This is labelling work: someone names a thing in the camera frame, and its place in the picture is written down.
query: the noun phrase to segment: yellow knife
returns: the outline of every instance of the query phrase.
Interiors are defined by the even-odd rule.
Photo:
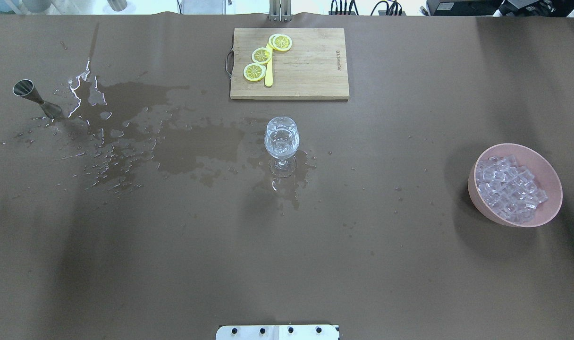
[[[272,48],[272,46],[270,46],[270,43],[266,44],[266,48],[268,48],[268,50],[270,50],[270,60],[266,64],[266,76],[264,77],[264,85],[270,87],[270,86],[272,86],[272,83],[274,82],[274,79],[272,79],[272,51],[273,51],[273,48]]]

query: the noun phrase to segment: cutting board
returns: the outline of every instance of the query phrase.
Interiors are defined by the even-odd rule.
[[[251,53],[266,47],[274,33],[287,34],[293,46],[272,52],[274,84],[250,82],[243,69]],[[346,39],[343,28],[235,28],[232,99],[349,99]]]

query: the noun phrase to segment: pile of ice cubes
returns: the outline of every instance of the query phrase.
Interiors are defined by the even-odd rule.
[[[514,155],[479,161],[475,172],[484,202],[500,217],[518,224],[533,220],[537,206],[548,200],[534,178],[526,166],[518,166]]]

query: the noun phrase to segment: metal jigger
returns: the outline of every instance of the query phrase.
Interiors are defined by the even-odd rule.
[[[19,97],[38,103],[39,107],[42,108],[43,113],[45,113],[48,118],[64,117],[60,106],[44,101],[37,92],[33,82],[29,79],[23,79],[16,83],[13,92]]]

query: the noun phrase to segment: bowl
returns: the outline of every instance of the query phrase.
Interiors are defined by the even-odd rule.
[[[489,157],[493,156],[506,157],[508,155],[514,155],[518,162],[518,166],[525,165],[532,174],[535,175],[535,184],[537,184],[539,188],[543,189],[549,197],[546,202],[538,205],[537,210],[535,210],[535,218],[529,222],[518,224],[509,222],[505,220],[505,218],[501,218],[490,209],[484,200],[482,200],[480,193],[478,192],[478,185],[475,181],[475,172],[479,161],[485,161],[489,159]],[[559,181],[559,177],[551,164],[533,149],[529,149],[526,146],[519,144],[497,144],[486,149],[486,151],[478,157],[474,166],[472,166],[470,177],[468,178],[468,192],[470,192],[470,198],[472,199],[474,206],[482,213],[482,215],[485,215],[491,221],[503,224],[504,226],[525,228],[542,226],[551,221],[555,215],[557,215],[562,206],[562,183]]]

